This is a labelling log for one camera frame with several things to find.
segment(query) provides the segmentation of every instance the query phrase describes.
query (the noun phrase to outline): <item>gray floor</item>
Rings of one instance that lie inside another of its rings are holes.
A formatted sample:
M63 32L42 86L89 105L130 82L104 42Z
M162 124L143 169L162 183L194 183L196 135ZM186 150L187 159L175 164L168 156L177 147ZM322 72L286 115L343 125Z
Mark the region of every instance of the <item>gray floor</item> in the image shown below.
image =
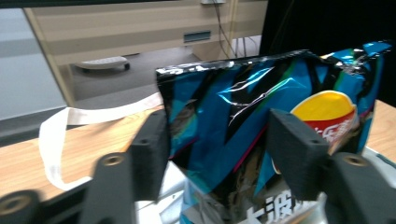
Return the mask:
M259 36L246 38L247 56L257 55L258 43ZM242 39L238 47L240 57L244 55ZM158 91L155 81L156 68L200 62L192 54L191 47L162 49L123 57L128 59L130 70L125 71L120 66L83 73L80 68L72 65L76 108L102 109L134 103Z

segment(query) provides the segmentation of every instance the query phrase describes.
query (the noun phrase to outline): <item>white wall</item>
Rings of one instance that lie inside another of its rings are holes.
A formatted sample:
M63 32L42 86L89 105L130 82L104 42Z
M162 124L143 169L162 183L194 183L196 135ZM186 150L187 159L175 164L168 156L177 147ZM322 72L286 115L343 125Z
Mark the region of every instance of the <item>white wall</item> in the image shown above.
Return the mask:
M0 120L62 106L64 98L23 11L0 9Z

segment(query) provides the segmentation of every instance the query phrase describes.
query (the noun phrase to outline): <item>table surface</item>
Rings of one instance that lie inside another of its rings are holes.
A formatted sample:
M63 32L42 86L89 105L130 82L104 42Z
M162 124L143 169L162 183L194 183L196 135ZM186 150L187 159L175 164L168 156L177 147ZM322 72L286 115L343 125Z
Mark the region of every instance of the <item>table surface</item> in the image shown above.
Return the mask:
M147 116L160 108L67 131L62 157L64 182L90 175L96 160L129 145ZM367 146L396 161L396 108L376 102ZM62 193L45 176L37 139L0 147L0 161L0 197L21 189L40 190L42 200Z

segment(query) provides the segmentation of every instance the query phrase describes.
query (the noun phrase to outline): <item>chip bag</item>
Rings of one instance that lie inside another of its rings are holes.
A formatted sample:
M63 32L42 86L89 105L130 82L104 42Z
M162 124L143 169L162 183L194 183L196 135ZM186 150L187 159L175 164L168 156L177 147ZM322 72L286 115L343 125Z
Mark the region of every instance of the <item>chip bag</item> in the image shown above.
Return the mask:
M362 151L390 47L157 69L170 160L189 179L180 223L273 223L309 206L293 198L265 150L269 109L304 120L330 143L329 154Z

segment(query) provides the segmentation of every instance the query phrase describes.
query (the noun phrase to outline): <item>black cable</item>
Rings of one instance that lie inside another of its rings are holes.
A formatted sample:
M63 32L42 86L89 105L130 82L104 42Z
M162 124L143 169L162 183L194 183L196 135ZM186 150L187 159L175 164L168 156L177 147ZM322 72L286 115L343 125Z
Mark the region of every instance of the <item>black cable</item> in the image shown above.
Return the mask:
M239 38L235 39L235 53L236 53L236 58L238 57L238 51L239 51Z
M252 42L253 42L253 44L254 44L254 48L256 49L256 52L259 54L259 47L257 46L257 43L256 43L256 41L254 41L254 39L253 38L251 38L251 37L248 37Z
M247 43L245 42L245 38L243 38L244 41L244 53L245 53L245 57L247 56Z
M219 23L219 44L221 46L221 49L223 51L223 53L225 54L225 56L227 57L227 59L230 59L230 56L228 56L228 54L225 52L224 47L221 44L221 34L224 35L225 40L227 41L228 46L230 47L231 51L233 52L233 55L235 56L235 58L237 58L235 51L233 50L233 46L230 43L230 40L228 39L227 35L225 34L222 26L221 26L221 19L220 19L220 12L219 12L219 6L216 3L216 0L212 0L213 4L215 5L215 10L216 10L216 15L218 17L218 23Z

